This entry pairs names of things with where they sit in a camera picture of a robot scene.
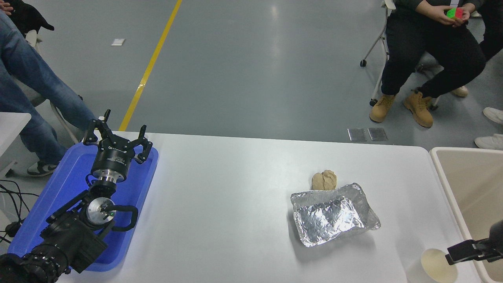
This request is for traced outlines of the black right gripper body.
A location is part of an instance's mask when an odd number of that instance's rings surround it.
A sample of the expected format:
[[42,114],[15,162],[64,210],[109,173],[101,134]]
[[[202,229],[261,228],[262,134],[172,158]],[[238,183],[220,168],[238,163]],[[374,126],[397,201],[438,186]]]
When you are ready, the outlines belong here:
[[489,245],[494,253],[489,261],[496,261],[503,258],[503,220],[493,224],[489,229]]

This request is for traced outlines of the seated person's right hand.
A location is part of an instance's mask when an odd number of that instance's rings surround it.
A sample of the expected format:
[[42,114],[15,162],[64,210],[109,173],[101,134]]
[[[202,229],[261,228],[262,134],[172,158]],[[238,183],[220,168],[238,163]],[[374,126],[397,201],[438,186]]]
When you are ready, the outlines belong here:
[[433,6],[426,0],[422,0],[415,8],[415,11],[438,23],[444,25],[454,25],[455,20],[444,14],[445,11],[449,11],[450,9],[451,6]]

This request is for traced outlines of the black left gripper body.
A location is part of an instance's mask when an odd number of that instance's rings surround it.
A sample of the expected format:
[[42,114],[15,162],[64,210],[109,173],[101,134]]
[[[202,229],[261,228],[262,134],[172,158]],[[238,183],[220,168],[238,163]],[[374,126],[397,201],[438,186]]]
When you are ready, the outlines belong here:
[[117,149],[107,143],[99,143],[97,146],[98,152],[91,168],[93,176],[99,177],[103,171],[110,170],[120,177],[126,177],[134,157],[134,150],[123,146]]

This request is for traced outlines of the seated person's left hand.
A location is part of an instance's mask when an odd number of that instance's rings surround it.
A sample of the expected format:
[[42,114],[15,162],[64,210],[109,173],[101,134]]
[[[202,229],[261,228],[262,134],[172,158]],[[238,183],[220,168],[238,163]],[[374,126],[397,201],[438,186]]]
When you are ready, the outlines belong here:
[[467,21],[470,18],[470,15],[476,10],[475,5],[472,3],[468,2],[465,3],[463,6],[456,8],[456,11],[454,13],[454,23],[452,24],[453,27],[461,27],[467,23]]

